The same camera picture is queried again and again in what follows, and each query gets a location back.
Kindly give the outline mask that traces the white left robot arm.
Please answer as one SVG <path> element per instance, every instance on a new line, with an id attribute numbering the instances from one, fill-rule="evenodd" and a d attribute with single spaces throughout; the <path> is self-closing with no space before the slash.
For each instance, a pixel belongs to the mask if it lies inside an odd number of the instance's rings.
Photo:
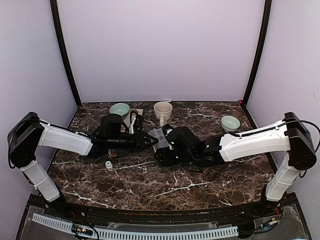
<path id="1" fill-rule="evenodd" d="M 97 159 L 119 150 L 121 155 L 140 152 L 159 141 L 143 131 L 143 116 L 137 112 L 127 125 L 115 113 L 105 115 L 100 125 L 91 133 L 73 131 L 48 123 L 29 112 L 8 134 L 8 164 L 21 170 L 27 180 L 51 203 L 51 210 L 60 218 L 67 218 L 70 206 L 36 157 L 38 147 L 49 147 Z"/>

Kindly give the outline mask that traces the small white bottle cap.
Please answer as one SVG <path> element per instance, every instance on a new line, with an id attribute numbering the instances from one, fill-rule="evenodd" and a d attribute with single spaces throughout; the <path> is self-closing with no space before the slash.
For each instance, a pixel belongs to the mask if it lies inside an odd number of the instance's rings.
<path id="1" fill-rule="evenodd" d="M 111 161 L 106 161 L 106 162 L 105 162 L 105 169 L 106 169 L 107 171 L 109 171 L 109 172 L 111 172 L 111 171 L 114 170 L 113 164 L 112 164 Z"/>

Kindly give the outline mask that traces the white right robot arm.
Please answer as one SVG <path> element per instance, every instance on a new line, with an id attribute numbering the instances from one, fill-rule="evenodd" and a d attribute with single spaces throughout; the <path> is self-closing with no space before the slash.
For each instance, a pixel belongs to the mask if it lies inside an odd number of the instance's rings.
<path id="1" fill-rule="evenodd" d="M 173 128 L 166 124 L 162 132 L 168 146 L 158 148 L 154 157 L 161 167 L 193 165 L 213 167 L 234 160 L 271 152 L 284 152 L 281 166 L 266 185 L 262 201 L 255 205 L 255 213 L 266 217 L 281 200 L 298 175 L 312 168 L 316 162 L 315 147 L 307 121 L 293 112 L 269 126 L 208 137 L 201 141 L 186 126 Z"/>

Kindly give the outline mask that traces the clear plastic pill organizer box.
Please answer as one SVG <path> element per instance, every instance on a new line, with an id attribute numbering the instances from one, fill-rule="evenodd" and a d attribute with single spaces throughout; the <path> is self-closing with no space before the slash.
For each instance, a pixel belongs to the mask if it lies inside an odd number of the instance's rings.
<path id="1" fill-rule="evenodd" d="M 150 130 L 148 134 L 158 140 L 158 143 L 153 145 L 153 149 L 155 152 L 158 149 L 167 148 L 170 146 L 161 128 Z"/>

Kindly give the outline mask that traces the white pill bottle orange label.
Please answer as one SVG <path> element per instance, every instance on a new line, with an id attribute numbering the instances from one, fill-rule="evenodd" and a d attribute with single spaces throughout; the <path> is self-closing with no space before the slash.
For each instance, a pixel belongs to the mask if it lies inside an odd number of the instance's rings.
<path id="1" fill-rule="evenodd" d="M 115 149 L 109 149 L 107 152 L 107 157 L 110 159 L 117 157 L 117 151 Z"/>

